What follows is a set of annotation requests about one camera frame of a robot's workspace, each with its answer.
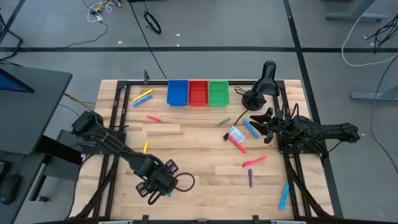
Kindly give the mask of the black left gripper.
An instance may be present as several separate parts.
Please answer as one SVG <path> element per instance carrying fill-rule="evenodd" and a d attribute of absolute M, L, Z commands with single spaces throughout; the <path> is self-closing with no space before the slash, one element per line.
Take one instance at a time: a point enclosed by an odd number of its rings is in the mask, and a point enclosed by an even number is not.
<path fill-rule="evenodd" d="M 157 167 L 149 176 L 146 182 L 140 182 L 136 185 L 136 190 L 141 197 L 146 197 L 149 193 L 158 191 L 161 195 L 167 195 L 173 191 L 178 184 L 178 180 L 174 177 L 178 171 L 177 164 L 172 160 L 165 163 L 166 169 Z"/>

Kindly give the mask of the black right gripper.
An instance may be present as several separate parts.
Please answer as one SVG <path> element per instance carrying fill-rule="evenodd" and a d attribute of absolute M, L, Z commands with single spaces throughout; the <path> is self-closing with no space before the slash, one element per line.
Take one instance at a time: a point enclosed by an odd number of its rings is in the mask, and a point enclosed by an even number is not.
<path fill-rule="evenodd" d="M 269 107 L 267 111 L 262 115 L 251 115 L 250 118 L 253 121 L 249 123 L 266 138 L 264 139 L 265 144 L 269 144 L 274 137 L 274 133 L 277 133 L 281 137 L 288 139 L 295 139 L 299 137 L 299 115 L 289 116 L 286 115 L 282 110 L 276 110 L 275 115 L 272 118 L 273 109 Z M 267 122 L 273 119 L 272 130 Z"/>

